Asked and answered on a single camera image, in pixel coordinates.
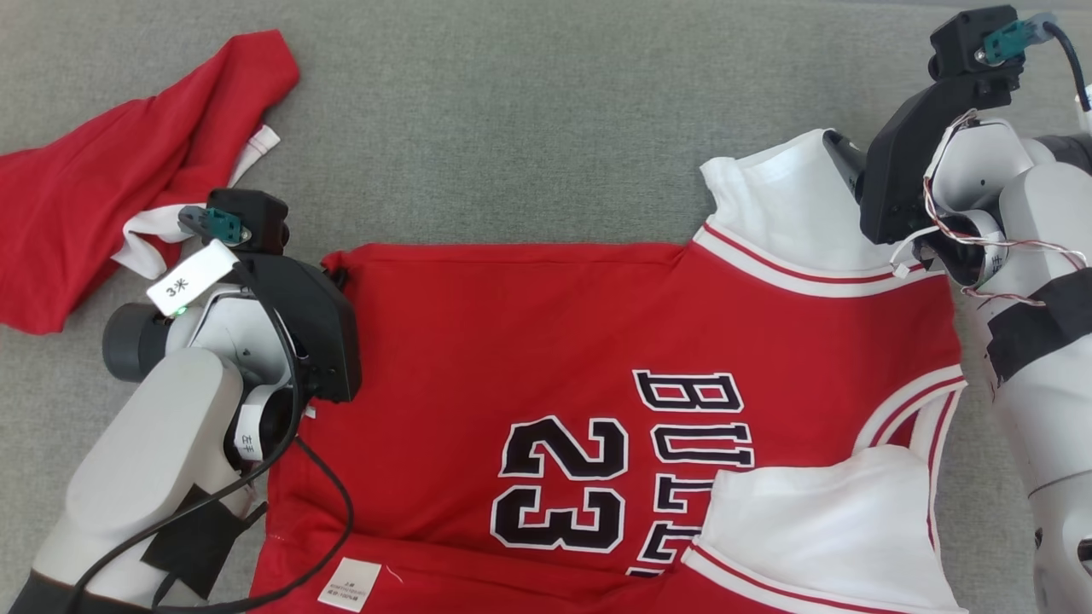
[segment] white jersey trim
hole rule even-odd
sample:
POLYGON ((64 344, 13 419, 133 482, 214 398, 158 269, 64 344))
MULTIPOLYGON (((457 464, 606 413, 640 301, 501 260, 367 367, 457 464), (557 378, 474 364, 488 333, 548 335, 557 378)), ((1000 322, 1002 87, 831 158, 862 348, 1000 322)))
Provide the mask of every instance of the white jersey trim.
MULTIPOLYGON (((242 177, 251 166, 263 155, 269 153, 273 146, 281 142, 281 137, 269 126, 262 126, 254 132, 247 144, 239 152, 239 157, 235 161, 235 168, 232 177, 227 181, 230 188, 242 177)), ((136 274, 150 280, 157 279, 167 272, 167 263, 152 244, 147 243, 141 235, 152 235, 159 237, 165 243, 181 243, 193 235, 183 233, 178 227, 178 213, 186 206, 204 208, 204 202, 188 202, 182 204, 168 204, 141 211, 130 217, 121 227, 123 243, 121 249, 110 258, 122 267, 132 270, 136 274)))
POLYGON ((966 614, 966 610, 933 610, 844 598, 802 589, 764 576, 701 545, 701 538, 682 555, 682 564, 715 585, 750 601, 795 614, 966 614))
POLYGON ((922 408, 914 421, 914 433, 911 435, 910 449, 924 459, 929 467, 929 541, 937 553, 937 564, 940 560, 940 534, 937 531, 936 500, 937 481, 940 475, 940 457, 948 438, 948 428, 959 405, 963 388, 949 392, 945 398, 934 399, 922 408))
POLYGON ((734 268, 780 288, 810 296, 853 298, 881 294, 926 278, 943 275, 915 263, 905 279, 891 267, 865 271, 821 271, 794 264, 763 250, 719 224, 711 215, 693 237, 693 243, 734 268))
POLYGON ((853 451, 858 452, 865 448, 887 444, 902 423, 914 415, 914 412, 934 399, 962 390, 964 386, 966 380, 963 379, 963 371, 959 365, 925 374, 903 386, 876 408, 857 434, 853 451))

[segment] teal connector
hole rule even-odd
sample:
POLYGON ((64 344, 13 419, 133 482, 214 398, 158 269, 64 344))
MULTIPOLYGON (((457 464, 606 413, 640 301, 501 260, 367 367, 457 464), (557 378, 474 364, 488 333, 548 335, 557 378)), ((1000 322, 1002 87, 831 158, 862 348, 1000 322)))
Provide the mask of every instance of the teal connector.
POLYGON ((1032 45, 1042 45, 1054 38, 1043 28, 1045 23, 1056 23, 1054 13, 1038 13, 1029 20, 1020 20, 990 34, 983 42, 975 58, 989 66, 998 66, 1023 55, 1032 45))
POLYGON ((237 216, 213 206, 183 206, 178 213, 178 220, 179 226, 187 232, 203 238, 219 239, 228 247, 247 243, 251 237, 250 231, 242 226, 237 216))

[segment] white tag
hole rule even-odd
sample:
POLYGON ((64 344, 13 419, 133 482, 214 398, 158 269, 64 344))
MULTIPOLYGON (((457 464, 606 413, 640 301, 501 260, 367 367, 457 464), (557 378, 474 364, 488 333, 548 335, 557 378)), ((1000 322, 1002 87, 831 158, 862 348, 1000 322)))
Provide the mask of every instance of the white tag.
POLYGON ((262 410, 264 409, 265 405, 257 403, 244 403, 239 408, 239 422, 235 427, 235 449, 239 451, 242 460, 256 462, 262 460, 260 426, 262 423, 262 410))
POLYGON ((147 288, 147 297, 164 316, 174 316, 230 272, 238 261, 227 246, 213 239, 147 288))
POLYGON ((364 607, 364 602, 368 601, 371 587, 376 586, 376 578, 382 568, 382 565, 375 563, 342 558, 333 578, 330 578, 330 582, 319 594, 319 602, 349 612, 359 612, 364 607))
MULTIPOLYGON (((1089 96, 1092 96, 1092 85, 1087 85, 1084 91, 1088 92, 1089 96)), ((1092 132, 1092 113, 1084 113, 1084 109, 1081 108, 1080 96, 1073 96, 1073 104, 1077 105, 1077 119, 1080 121, 1081 130, 1092 132)))

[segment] jersey neckline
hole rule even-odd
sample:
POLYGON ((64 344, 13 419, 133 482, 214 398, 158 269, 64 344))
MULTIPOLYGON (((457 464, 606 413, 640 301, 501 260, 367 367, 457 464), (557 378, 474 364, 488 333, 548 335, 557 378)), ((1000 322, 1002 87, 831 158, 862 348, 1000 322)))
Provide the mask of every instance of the jersey neckline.
POLYGON ((779 258, 719 224, 713 216, 698 229, 692 243, 733 268, 773 286, 809 296, 854 298, 882 294, 927 278, 942 275, 929 272, 921 263, 910 267, 903 279, 890 265, 858 271, 823 271, 803 267, 779 258))

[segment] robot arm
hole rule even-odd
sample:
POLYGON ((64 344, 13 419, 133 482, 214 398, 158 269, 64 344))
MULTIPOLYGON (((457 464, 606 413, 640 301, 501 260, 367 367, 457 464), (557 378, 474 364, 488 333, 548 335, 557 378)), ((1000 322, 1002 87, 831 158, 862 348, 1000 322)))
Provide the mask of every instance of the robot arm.
POLYGON ((236 538, 264 513, 264 504, 252 509, 249 482, 292 442, 302 412, 296 404, 347 401, 359 389, 352 306, 325 274, 282 256, 284 204, 222 190, 210 206, 247 228, 234 248, 246 280, 233 273, 225 281, 237 283, 217 285, 206 307, 173 318, 135 304, 111 317, 104 359, 140 387, 72 477, 64 512, 11 614, 206 603, 236 538), (203 500, 103 565, 127 541, 203 500))
POLYGON ((833 132, 827 144, 860 204, 862 232, 877 244, 913 241, 974 302, 994 412, 1035 518, 1036 601, 1052 614, 1088 613, 1092 138, 1021 140, 1008 122, 968 113, 1007 105, 1019 86, 1022 55, 980 59, 987 37, 1016 19, 1011 7, 960 13, 933 35, 937 83, 899 109, 867 154, 833 132))

